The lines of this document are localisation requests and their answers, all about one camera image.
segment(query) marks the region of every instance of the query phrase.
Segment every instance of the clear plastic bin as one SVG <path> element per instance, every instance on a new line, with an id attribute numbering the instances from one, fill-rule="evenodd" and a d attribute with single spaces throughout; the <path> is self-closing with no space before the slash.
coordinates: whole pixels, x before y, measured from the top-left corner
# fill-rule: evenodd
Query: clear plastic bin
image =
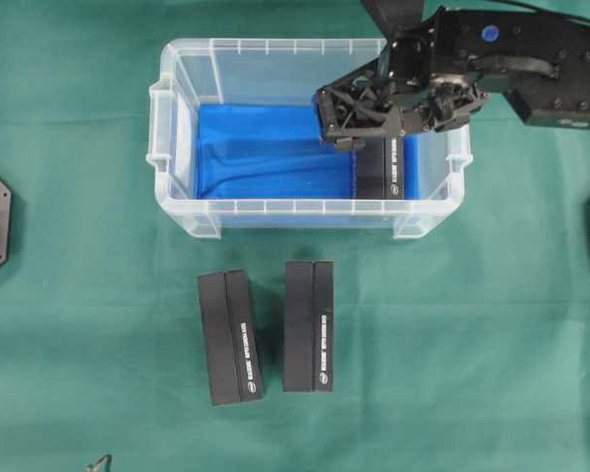
<path id="1" fill-rule="evenodd" d="M 161 55 L 150 89 L 147 162 L 155 198 L 189 234 L 222 228 L 391 228 L 420 238 L 463 201 L 472 162 L 467 127 L 420 136 L 424 200 L 194 200 L 201 104 L 310 106 L 319 87 L 377 57 L 383 39 L 179 39 Z"/>

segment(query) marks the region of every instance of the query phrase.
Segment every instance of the blue cap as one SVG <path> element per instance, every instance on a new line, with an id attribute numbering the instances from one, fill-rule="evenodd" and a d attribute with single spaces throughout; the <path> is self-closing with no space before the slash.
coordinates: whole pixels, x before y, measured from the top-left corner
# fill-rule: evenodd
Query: blue cap
<path id="1" fill-rule="evenodd" d="M 494 42 L 501 35 L 501 30 L 496 25 L 487 25 L 483 28 L 481 36 L 485 42 Z"/>

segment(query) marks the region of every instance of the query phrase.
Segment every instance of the robotic arm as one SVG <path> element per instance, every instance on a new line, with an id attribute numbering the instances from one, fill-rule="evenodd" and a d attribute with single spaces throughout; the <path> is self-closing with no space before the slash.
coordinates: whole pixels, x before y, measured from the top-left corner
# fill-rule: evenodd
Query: robotic arm
<path id="1" fill-rule="evenodd" d="M 338 150 L 367 138 L 459 128 L 502 93 L 527 125 L 590 129 L 590 20 L 533 12 L 439 8 L 424 0 L 362 0 L 386 38 L 380 57 L 320 88 L 322 138 Z"/>

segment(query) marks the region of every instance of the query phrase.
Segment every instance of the black box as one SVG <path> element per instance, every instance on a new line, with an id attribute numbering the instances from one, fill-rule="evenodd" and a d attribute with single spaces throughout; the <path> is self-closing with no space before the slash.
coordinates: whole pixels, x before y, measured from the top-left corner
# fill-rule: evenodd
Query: black box
<path id="1" fill-rule="evenodd" d="M 261 399 L 263 378 L 247 274 L 211 273 L 198 282 L 212 404 Z"/>
<path id="2" fill-rule="evenodd" d="M 286 263 L 284 391 L 332 391 L 332 263 Z"/>
<path id="3" fill-rule="evenodd" d="M 367 138 L 356 152 L 358 200 L 404 199 L 404 143 L 400 138 Z"/>

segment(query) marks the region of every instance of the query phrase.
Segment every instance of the green fabric surface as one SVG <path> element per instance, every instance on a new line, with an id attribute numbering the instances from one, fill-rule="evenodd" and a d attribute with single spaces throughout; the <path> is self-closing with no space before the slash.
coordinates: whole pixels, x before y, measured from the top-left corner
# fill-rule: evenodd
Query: green fabric surface
<path id="1" fill-rule="evenodd" d="M 589 0 L 535 3 L 590 17 Z M 376 34 L 357 0 L 0 0 L 14 192 L 0 472 L 107 452 L 113 472 L 590 471 L 590 133 L 526 128 L 493 97 L 471 126 L 464 204 L 418 241 L 196 240 L 155 202 L 148 86 L 167 42 Z M 281 391 L 291 259 L 335 261 L 332 394 Z M 213 408 L 196 276 L 237 267 L 265 399 Z"/>

